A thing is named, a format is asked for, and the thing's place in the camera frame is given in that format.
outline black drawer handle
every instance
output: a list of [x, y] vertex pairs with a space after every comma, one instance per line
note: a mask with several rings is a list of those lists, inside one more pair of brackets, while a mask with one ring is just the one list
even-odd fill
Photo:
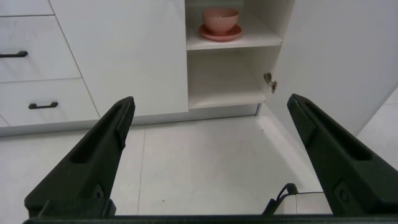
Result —
[[27, 55], [27, 51], [23, 50], [23, 51], [20, 51], [20, 52], [18, 52], [16, 54], [5, 54], [5, 55], [0, 54], [0, 58], [4, 58], [4, 57], [26, 57], [26, 55]]
[[58, 106], [58, 102], [52, 102], [50, 105], [48, 106], [37, 106], [37, 104], [35, 103], [31, 103], [29, 105], [29, 109], [30, 110], [34, 110], [34, 109], [44, 109], [44, 108], [56, 108]]

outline cabinet door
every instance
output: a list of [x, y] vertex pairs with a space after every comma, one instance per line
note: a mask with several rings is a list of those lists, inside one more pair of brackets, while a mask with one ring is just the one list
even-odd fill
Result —
[[184, 0], [51, 0], [101, 116], [133, 96], [136, 116], [188, 111]]
[[296, 0], [267, 106], [297, 139], [292, 93], [357, 135], [398, 84], [396, 21], [396, 0]]

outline open cabinet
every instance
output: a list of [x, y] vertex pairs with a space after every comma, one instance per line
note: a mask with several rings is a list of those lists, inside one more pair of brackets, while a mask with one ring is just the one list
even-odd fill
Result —
[[[240, 11], [240, 39], [199, 37], [215, 6]], [[286, 107], [297, 93], [358, 134], [398, 84], [397, 1], [186, 0], [185, 14], [190, 109], [265, 102], [298, 139]]]
[[[263, 103], [263, 74], [274, 68], [293, 5], [294, 0], [186, 0], [188, 109]], [[243, 35], [231, 42], [202, 38], [198, 28], [207, 7], [237, 9]]]

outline tile floor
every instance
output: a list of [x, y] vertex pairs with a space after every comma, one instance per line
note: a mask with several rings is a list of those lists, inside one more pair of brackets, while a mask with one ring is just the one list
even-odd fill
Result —
[[[27, 219], [25, 196], [85, 133], [0, 138], [0, 223]], [[288, 182], [322, 191], [305, 151], [263, 108], [132, 127], [111, 198], [118, 215], [259, 214]]]
[[398, 170], [398, 89], [362, 129], [358, 139]]

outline pink plate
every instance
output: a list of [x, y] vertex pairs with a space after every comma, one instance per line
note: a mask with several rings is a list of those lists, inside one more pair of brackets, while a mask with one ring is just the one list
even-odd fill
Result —
[[235, 25], [232, 29], [227, 31], [226, 34], [214, 34], [212, 31], [210, 31], [204, 24], [200, 26], [200, 34], [209, 40], [215, 40], [215, 41], [230, 41], [234, 40], [238, 37], [241, 36], [242, 34], [242, 28], [238, 25]]

